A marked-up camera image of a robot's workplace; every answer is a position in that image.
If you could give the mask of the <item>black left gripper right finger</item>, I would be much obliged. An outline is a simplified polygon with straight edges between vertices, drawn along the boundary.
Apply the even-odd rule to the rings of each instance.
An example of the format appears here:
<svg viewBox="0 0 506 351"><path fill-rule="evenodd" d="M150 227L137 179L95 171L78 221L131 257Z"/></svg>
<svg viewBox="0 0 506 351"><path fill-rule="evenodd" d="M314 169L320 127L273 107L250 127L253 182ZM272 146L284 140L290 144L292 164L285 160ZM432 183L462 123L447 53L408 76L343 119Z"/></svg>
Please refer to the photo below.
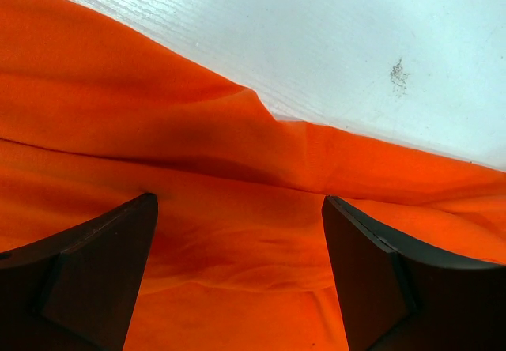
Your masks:
<svg viewBox="0 0 506 351"><path fill-rule="evenodd" d="M338 197L322 217L351 350L504 349L504 265L420 241Z"/></svg>

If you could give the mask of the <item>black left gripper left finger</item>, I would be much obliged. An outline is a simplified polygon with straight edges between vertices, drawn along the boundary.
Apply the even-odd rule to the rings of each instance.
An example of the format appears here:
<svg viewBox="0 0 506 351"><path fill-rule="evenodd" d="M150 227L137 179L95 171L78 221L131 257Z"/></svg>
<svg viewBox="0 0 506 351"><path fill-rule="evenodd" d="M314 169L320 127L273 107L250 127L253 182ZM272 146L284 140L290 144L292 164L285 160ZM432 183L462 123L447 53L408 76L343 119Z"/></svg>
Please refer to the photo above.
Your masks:
<svg viewBox="0 0 506 351"><path fill-rule="evenodd" d="M121 350L157 226L142 194L1 253L3 350Z"/></svg>

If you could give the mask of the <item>orange t shirt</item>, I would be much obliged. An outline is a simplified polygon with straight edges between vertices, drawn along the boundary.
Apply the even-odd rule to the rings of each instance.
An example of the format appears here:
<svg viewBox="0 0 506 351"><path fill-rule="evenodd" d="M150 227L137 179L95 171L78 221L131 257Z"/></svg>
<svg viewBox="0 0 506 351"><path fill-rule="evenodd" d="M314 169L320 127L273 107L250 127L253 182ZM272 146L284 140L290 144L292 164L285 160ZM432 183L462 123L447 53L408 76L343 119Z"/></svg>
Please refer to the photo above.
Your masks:
<svg viewBox="0 0 506 351"><path fill-rule="evenodd" d="M144 193L157 233L129 350L344 350L337 195L505 261L503 172L275 119L249 88L67 0L1 0L1 248Z"/></svg>

